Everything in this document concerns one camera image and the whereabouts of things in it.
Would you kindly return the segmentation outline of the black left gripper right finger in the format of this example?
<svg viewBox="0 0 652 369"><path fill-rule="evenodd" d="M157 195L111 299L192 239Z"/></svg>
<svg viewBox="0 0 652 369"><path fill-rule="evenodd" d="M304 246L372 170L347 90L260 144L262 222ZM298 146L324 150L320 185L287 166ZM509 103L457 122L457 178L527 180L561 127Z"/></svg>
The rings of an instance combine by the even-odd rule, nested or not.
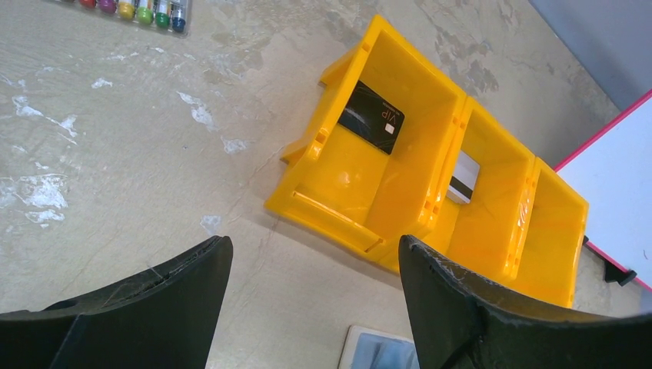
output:
<svg viewBox="0 0 652 369"><path fill-rule="evenodd" d="M649 368L651 316L559 307L498 284L406 234L399 267L422 368Z"/></svg>

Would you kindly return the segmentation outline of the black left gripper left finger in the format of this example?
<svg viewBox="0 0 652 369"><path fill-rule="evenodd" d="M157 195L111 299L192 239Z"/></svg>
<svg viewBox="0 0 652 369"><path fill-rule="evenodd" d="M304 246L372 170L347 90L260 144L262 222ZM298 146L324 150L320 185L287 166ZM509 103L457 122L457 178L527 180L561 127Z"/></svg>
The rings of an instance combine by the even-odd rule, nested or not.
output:
<svg viewBox="0 0 652 369"><path fill-rule="evenodd" d="M214 236L40 311L1 316L3 368L203 368L233 259Z"/></svg>

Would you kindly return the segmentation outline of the beige leather card holder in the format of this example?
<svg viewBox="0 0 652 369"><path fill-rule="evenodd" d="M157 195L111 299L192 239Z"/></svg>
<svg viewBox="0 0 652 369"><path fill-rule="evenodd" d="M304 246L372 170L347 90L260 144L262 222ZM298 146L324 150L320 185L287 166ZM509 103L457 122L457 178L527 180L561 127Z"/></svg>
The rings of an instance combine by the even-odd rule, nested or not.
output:
<svg viewBox="0 0 652 369"><path fill-rule="evenodd" d="M351 325L338 368L419 369L414 342L405 337Z"/></svg>

